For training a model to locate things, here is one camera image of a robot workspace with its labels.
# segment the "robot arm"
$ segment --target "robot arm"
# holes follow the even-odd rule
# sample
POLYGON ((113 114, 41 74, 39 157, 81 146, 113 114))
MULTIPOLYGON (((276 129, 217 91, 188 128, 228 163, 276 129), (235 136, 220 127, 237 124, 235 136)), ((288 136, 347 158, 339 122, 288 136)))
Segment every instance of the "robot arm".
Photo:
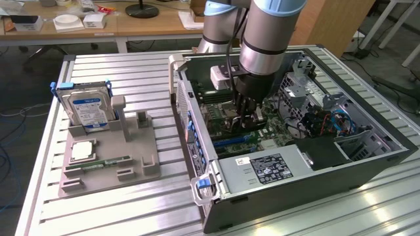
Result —
MULTIPOLYGON (((200 53, 225 52, 228 41, 232 39, 232 31, 237 30, 237 20, 248 17, 241 37, 240 64, 235 69, 236 80, 231 85, 236 110, 244 116, 256 111, 271 91, 273 74, 281 65, 283 53, 288 47, 297 17, 307 0, 215 1, 207 3, 200 53), (248 15, 243 16, 240 8, 224 5, 223 2, 235 2, 240 6, 251 3, 248 15)), ((233 81, 232 78, 227 78, 231 73, 225 73, 223 70, 225 68, 224 65, 212 68, 213 84, 223 80, 233 81)))

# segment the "metal slotted table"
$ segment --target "metal slotted table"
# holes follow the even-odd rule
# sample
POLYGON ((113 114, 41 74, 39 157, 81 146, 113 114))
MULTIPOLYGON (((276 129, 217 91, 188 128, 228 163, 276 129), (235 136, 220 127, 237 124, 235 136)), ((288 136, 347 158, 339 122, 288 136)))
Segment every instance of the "metal slotted table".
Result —
MULTIPOLYGON (((411 141, 420 128, 328 50, 308 48, 411 141)), ((53 99, 16 235, 203 235, 199 208, 168 99, 168 57, 191 51, 76 56, 64 61, 59 82, 109 79, 127 100, 125 116, 147 110, 161 163, 153 181, 59 199, 68 117, 53 99)), ((317 71, 328 91, 335 83, 317 71)), ((420 232, 420 151, 365 185, 263 217, 212 235, 384 235, 420 232)))

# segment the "blue hard drive label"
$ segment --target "blue hard drive label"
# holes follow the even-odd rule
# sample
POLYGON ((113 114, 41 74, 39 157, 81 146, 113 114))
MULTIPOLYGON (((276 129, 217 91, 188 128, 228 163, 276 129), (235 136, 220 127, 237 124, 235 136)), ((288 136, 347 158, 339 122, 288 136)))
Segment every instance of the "blue hard drive label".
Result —
POLYGON ((107 115, 100 109, 100 98, 81 99, 73 101, 79 120, 84 127, 99 128, 107 125, 107 115))
POLYGON ((261 184, 268 184, 293 177, 288 165, 279 153, 251 159, 251 164, 261 184))

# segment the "gray carpet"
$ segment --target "gray carpet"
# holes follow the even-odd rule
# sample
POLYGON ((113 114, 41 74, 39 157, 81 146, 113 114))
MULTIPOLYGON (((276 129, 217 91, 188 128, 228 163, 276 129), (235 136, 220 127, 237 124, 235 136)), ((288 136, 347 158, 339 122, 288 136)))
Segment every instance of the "gray carpet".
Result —
MULTIPOLYGON (((367 18, 361 25, 361 30, 368 32, 377 16, 367 18)), ((392 24, 385 22, 379 30, 376 37, 381 31, 392 24)), ((163 50, 183 50, 191 49, 192 46, 199 45, 199 39, 180 39, 180 40, 157 40, 149 49, 149 51, 163 50)), ((360 64, 365 67, 365 70, 372 74, 384 77, 385 79, 399 83, 407 87, 412 87, 415 84, 409 82, 412 77, 409 70, 400 66, 405 57, 420 43, 420 36, 409 32, 405 29, 400 29, 393 39, 391 40, 384 50, 373 49, 377 51, 380 57, 375 58, 368 56, 365 59, 359 60, 360 64)), ((151 46, 151 41, 144 41, 140 44, 132 44, 129 52, 139 52, 151 46)), ((59 77, 59 71, 61 66, 63 56, 56 51, 49 51, 41 58, 31 65, 33 67, 33 73, 25 73, 21 70, 21 62, 27 59, 31 53, 33 53, 40 47, 29 47, 28 53, 21 53, 17 47, 11 47, 8 52, 0 57, 0 110, 12 107, 28 107, 39 103, 51 102, 52 95, 49 93, 49 82, 56 81, 59 77)), ((99 49, 92 50, 89 44, 64 45, 63 49, 69 54, 85 55, 85 54, 107 54, 116 53, 117 47, 115 43, 99 43, 99 49)), ((355 72, 372 82, 369 76, 363 71, 361 67, 352 61, 345 64, 355 70, 355 72)), ((420 70, 420 57, 415 59, 411 65, 412 69, 420 70)), ((396 102, 395 93, 380 87, 379 91, 383 95, 396 102)), ((401 106, 405 109, 415 109, 416 103, 412 99, 403 97, 401 106)), ((39 114, 48 111, 48 107, 31 110, 28 114, 39 114)), ((412 119, 420 123, 419 117, 408 114, 412 119)), ((12 208, 8 208, 4 212, 0 212, 0 235, 13 235, 16 224, 20 215, 20 205, 24 201, 25 189, 28 187, 31 173, 37 155, 39 144, 41 141, 43 129, 47 116, 37 118, 27 118, 25 126, 27 132, 21 138, 9 146, 7 151, 16 163, 17 173, 21 180, 21 194, 17 201, 13 203, 12 208)), ((0 122, 0 137, 8 133, 13 128, 13 124, 0 122)), ((0 178, 3 177, 5 169, 0 169, 0 178)), ((16 177, 13 174, 8 176, 5 181, 0 184, 0 206, 4 206, 16 195, 16 177)))

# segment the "black lamp base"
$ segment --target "black lamp base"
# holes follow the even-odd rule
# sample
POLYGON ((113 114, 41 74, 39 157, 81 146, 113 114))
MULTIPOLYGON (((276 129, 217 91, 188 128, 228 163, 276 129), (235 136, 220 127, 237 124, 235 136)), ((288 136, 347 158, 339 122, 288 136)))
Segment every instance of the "black lamp base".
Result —
POLYGON ((140 9, 140 4, 135 4, 125 8, 125 13, 135 18, 152 18, 159 15, 159 9, 148 4, 144 4, 140 9))

